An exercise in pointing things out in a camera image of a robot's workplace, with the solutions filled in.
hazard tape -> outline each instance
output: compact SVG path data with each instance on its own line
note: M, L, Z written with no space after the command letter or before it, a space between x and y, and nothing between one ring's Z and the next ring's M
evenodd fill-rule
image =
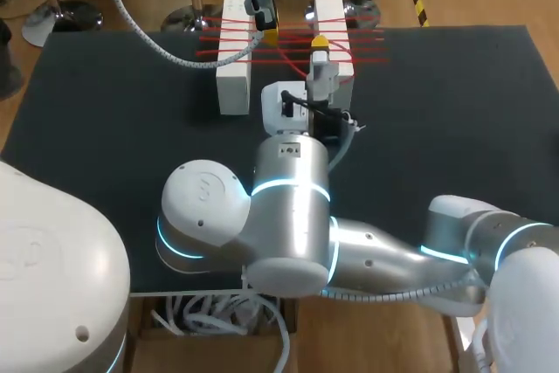
M413 0L413 4L415 5L416 13L418 14L419 26L422 28L428 27L429 20L427 19L427 13L425 12L423 0Z

white block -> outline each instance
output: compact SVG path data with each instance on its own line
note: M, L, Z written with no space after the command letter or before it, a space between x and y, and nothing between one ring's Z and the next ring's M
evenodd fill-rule
M228 22L227 19L244 22ZM248 46L253 24L252 17L246 14L245 0L224 0L221 28L220 38L238 39L238 41L219 41L218 60L227 59ZM248 54L241 60L250 59L251 54ZM248 114L251 98L251 63L241 61L219 67L216 70L216 82L220 113L222 115Z
M340 19L335 22L321 22L329 19ZM342 0L314 0L314 34L323 35L330 42L330 60L351 60L351 55L342 48L349 50L348 27L343 13ZM333 95L332 107L349 109L353 92L353 63L340 63L340 89Z

black mat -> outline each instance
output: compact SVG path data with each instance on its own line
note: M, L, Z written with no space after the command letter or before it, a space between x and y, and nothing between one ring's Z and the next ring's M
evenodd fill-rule
M155 34L194 59L184 35ZM521 27L387 30L388 65L357 67L352 108L367 128L331 176L332 213L413 245L437 194L475 197L559 224L559 95ZM123 32L54 34L2 158L80 197L120 232L134 293L238 287L185 276L155 252L170 172L192 159L230 167L248 190L266 138L259 92L296 79L255 66L251 115L218 115L215 73L159 59Z

